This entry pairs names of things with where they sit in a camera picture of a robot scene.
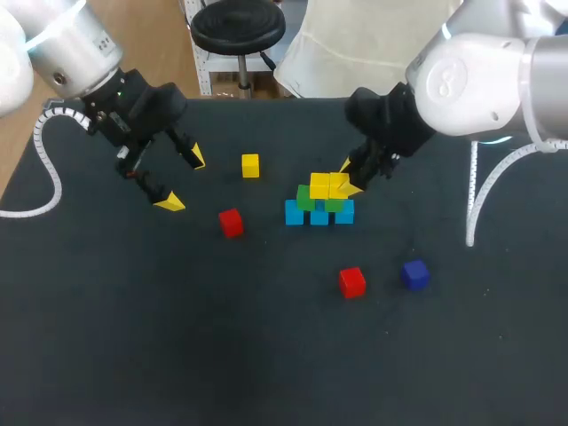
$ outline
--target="white cable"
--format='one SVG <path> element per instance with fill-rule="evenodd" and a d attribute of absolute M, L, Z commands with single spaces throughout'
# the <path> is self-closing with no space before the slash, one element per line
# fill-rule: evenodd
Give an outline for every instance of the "white cable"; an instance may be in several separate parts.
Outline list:
<path fill-rule="evenodd" d="M 89 125 L 91 124 L 91 120 L 85 117 L 83 114 L 69 108 L 54 108 L 44 111 L 42 115 L 37 119 L 35 122 L 34 128 L 34 146 L 37 154 L 39 155 L 40 160 L 42 161 L 43 165 L 47 169 L 47 172 L 50 174 L 51 181 L 53 182 L 54 192 L 51 201 L 45 204 L 43 207 L 39 209 L 29 210 L 29 211 L 3 211 L 0 210 L 0 217 L 8 217 L 12 219 L 22 219 L 25 217 L 36 217 L 40 216 L 48 211 L 52 210 L 59 204 L 61 200 L 61 195 L 63 194 L 63 187 L 61 185 L 61 180 L 59 179 L 59 175 L 53 167 L 53 163 L 51 163 L 50 157 L 45 152 L 45 148 L 43 147 L 43 139 L 42 139 L 42 132 L 44 125 L 53 117 L 57 117 L 58 115 L 64 115 L 67 117 L 73 118 L 76 122 L 81 125 L 85 130 L 89 129 Z"/>
<path fill-rule="evenodd" d="M 471 161 L 469 162 L 469 190 L 468 190 L 468 212 L 466 220 L 469 220 L 471 211 L 473 210 L 473 203 L 476 200 L 477 190 L 477 149 L 479 144 L 477 141 L 471 142 Z"/>
<path fill-rule="evenodd" d="M 566 141 L 553 141 L 549 142 L 552 149 L 568 149 L 568 142 Z M 505 157 L 495 169 L 491 172 L 487 180 L 483 183 L 483 186 L 479 190 L 479 194 L 473 204 L 471 210 L 469 210 L 468 206 L 468 221 L 467 221 L 467 235 L 466 235 L 466 244 L 469 247 L 473 247 L 475 243 L 476 237 L 476 227 L 477 227 L 477 220 L 479 219 L 479 213 L 483 208 L 483 204 L 487 195 L 497 182 L 497 179 L 507 170 L 510 166 L 512 166 L 515 162 L 520 160 L 523 157 L 526 157 L 529 154 L 538 153 L 540 151 L 540 147 L 537 144 L 530 144 L 527 146 L 523 146 L 522 148 L 517 149 L 515 152 L 509 154 Z"/>

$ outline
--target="light blue cube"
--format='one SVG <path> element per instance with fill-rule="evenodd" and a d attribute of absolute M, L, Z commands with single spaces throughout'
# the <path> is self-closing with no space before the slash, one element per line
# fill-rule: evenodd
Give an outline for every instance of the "light blue cube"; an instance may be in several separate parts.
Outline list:
<path fill-rule="evenodd" d="M 304 212 L 298 208 L 296 200 L 286 200 L 286 226 L 300 226 L 304 224 Z"/>
<path fill-rule="evenodd" d="M 345 200 L 343 203 L 343 211 L 335 213 L 336 225 L 353 225 L 355 222 L 355 201 Z"/>
<path fill-rule="evenodd" d="M 329 225 L 329 213 L 326 212 L 326 204 L 324 201 L 316 201 L 316 209 L 310 212 L 310 224 L 312 226 Z"/>

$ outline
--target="cube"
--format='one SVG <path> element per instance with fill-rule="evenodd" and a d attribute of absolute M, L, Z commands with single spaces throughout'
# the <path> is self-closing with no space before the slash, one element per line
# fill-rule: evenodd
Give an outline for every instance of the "cube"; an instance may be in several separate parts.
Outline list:
<path fill-rule="evenodd" d="M 242 156 L 242 176 L 244 178 L 260 178 L 260 158 L 258 154 Z"/>
<path fill-rule="evenodd" d="M 343 210 L 340 213 L 335 213 L 336 225 L 353 225 L 355 222 L 355 201 L 344 200 Z"/>
<path fill-rule="evenodd" d="M 422 260 L 416 260 L 404 265 L 401 273 L 402 280 L 410 290 L 422 290 L 430 283 L 430 272 Z"/>
<path fill-rule="evenodd" d="M 244 234 L 241 214 L 237 209 L 230 209 L 219 213 L 221 229 L 227 238 L 235 238 Z"/>
<path fill-rule="evenodd" d="M 333 200 L 347 200 L 347 194 L 342 193 L 339 188 L 345 182 L 349 182 L 348 173 L 329 173 L 329 198 Z"/>
<path fill-rule="evenodd" d="M 296 200 L 285 202 L 286 226 L 299 226 L 304 224 L 304 212 L 298 208 Z"/>
<path fill-rule="evenodd" d="M 329 225 L 329 213 L 326 212 L 323 201 L 316 201 L 316 209 L 310 213 L 310 225 Z"/>
<path fill-rule="evenodd" d="M 327 200 L 329 198 L 329 173 L 312 173 L 310 198 L 312 200 Z"/>
<path fill-rule="evenodd" d="M 316 209 L 316 201 L 310 198 L 310 187 L 308 185 L 298 186 L 296 201 L 300 210 L 314 211 Z"/>
<path fill-rule="evenodd" d="M 327 213 L 341 213 L 343 211 L 345 200 L 326 200 L 325 204 Z"/>
<path fill-rule="evenodd" d="M 367 283 L 359 268 L 346 269 L 339 273 L 339 288 L 346 299 L 365 294 Z"/>

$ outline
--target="black mat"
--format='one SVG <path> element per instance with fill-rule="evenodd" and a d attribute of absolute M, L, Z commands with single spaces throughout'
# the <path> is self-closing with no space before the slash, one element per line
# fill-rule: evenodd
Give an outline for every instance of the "black mat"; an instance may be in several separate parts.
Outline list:
<path fill-rule="evenodd" d="M 535 155 L 499 182 L 464 244 L 469 145 L 436 138 L 356 200 L 356 224 L 287 228 L 284 200 L 362 142 L 341 101 L 194 101 L 207 168 L 148 155 L 187 210 L 114 173 L 115 150 L 46 126 L 61 204 L 0 220 L 0 424 L 561 425 L 568 423 L 567 159 Z M 480 176 L 510 146 L 481 149 Z M 262 179 L 243 182 L 241 154 Z M 2 200 L 51 182 L 29 146 Z M 226 240 L 217 214 L 241 211 Z M 431 287 L 405 291 L 422 258 Z M 342 268 L 366 297 L 343 300 Z"/>

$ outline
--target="coiled white cable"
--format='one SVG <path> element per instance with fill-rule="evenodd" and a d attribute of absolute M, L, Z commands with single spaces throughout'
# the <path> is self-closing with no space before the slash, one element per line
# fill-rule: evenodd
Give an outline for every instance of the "coiled white cable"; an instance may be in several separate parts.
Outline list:
<path fill-rule="evenodd" d="M 45 147 L 43 146 L 43 139 L 42 139 L 42 132 L 44 125 L 53 117 L 57 117 L 59 115 L 65 115 L 67 117 L 73 118 L 76 122 L 79 123 L 81 127 L 85 130 L 89 129 L 91 124 L 91 120 L 85 117 L 83 114 L 70 109 L 70 108 L 53 108 L 47 111 L 44 111 L 42 115 L 37 119 L 35 122 L 34 128 L 34 146 L 37 154 L 39 155 L 40 160 L 42 161 L 43 165 L 47 169 L 47 172 L 50 174 L 51 181 L 53 182 L 54 192 L 53 197 L 51 198 L 50 202 L 45 204 L 43 207 L 38 209 L 28 210 L 28 211 L 3 211 L 0 210 L 0 217 L 8 217 L 12 219 L 22 219 L 25 217 L 36 217 L 40 216 L 48 211 L 52 210 L 59 204 L 61 201 L 61 196 L 63 194 L 63 186 L 61 185 L 61 180 L 59 179 L 59 175 L 53 167 L 53 163 L 50 160 L 50 157 L 45 152 Z"/>
<path fill-rule="evenodd" d="M 547 142 L 547 143 L 551 144 L 551 148 L 554 149 L 554 150 L 568 149 L 568 142 L 566 142 L 566 141 L 556 140 L 556 141 L 551 141 L 551 142 Z M 491 172 L 491 174 L 489 175 L 487 180 L 483 183 L 483 186 L 481 186 L 481 189 L 479 190 L 479 194 L 477 195 L 477 198 L 476 198 L 475 202 L 473 203 L 473 206 L 471 207 L 471 209 L 469 208 L 469 203 L 468 203 L 468 220 L 467 220 L 467 226 L 466 226 L 467 227 L 466 244 L 469 247 L 473 247 L 473 245 L 475 243 L 476 227 L 477 227 L 477 220 L 479 219 L 479 213 L 481 212 L 481 209 L 483 208 L 483 204 L 485 202 L 485 199 L 487 198 L 487 195 L 489 195 L 491 188 L 493 188 L 493 185 L 495 185 L 495 182 L 497 182 L 497 179 L 499 179 L 499 177 L 505 172 L 505 170 L 507 170 L 510 166 L 512 166 L 515 162 L 517 162 L 521 158 L 526 157 L 529 154 L 534 154 L 534 153 L 538 153 L 538 152 L 540 152 L 540 146 L 538 146 L 537 144 L 530 144 L 530 145 L 526 145 L 526 146 L 523 146 L 521 148 L 518 148 L 516 151 L 509 154 L 507 157 L 505 157 L 497 165 L 497 167 L 495 167 L 495 169 Z M 474 147 L 473 147 L 473 145 L 472 145 L 472 148 L 471 148 L 471 156 L 472 156 L 472 164 L 473 164 L 473 160 L 474 160 Z M 477 165 L 477 148 L 475 149 L 475 162 L 476 162 L 476 165 Z M 469 177 L 469 191 L 471 192 L 472 179 L 473 179 L 473 182 L 474 182 L 473 192 L 475 193 L 475 179 L 476 179 L 476 177 L 473 174 L 470 175 L 470 177 Z"/>

